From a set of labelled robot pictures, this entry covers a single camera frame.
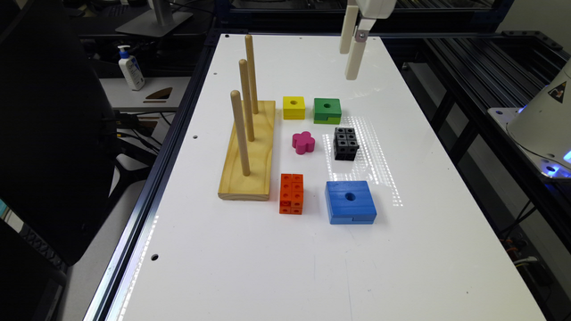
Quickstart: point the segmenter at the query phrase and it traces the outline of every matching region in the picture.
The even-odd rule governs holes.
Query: small cube
[[[313,106],[314,124],[341,123],[341,102],[335,98],[315,98]]]
[[[303,97],[284,97],[284,119],[305,119],[305,101]]]
[[[359,150],[355,129],[336,128],[333,147],[336,161],[354,161]]]
[[[366,181],[327,182],[330,224],[373,224],[377,210]]]

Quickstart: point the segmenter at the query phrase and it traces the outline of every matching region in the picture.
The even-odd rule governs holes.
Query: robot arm
[[[395,4],[396,0],[347,0],[339,46],[341,54],[349,54],[345,69],[347,80],[355,80],[359,74],[369,31],[377,19],[386,19],[391,15]],[[359,25],[354,27],[359,10],[361,13]]]

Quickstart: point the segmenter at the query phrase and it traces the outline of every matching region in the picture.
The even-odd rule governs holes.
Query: orange cube
[[[279,212],[281,214],[302,214],[303,175],[282,174],[279,189]]]

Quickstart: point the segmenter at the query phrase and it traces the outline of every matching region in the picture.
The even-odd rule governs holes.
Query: blue light
[[[553,166],[551,168],[548,167],[548,171],[550,172],[549,175],[551,176],[555,176],[557,174],[557,172],[559,171],[560,167],[559,166]]]

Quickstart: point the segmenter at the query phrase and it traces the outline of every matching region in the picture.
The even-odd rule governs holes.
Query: green block
[[[339,99],[315,98],[313,102],[314,119],[325,120],[330,117],[341,118],[341,102]]]
[[[339,125],[341,123],[341,117],[329,117],[327,120],[313,120],[314,124],[331,124]]]

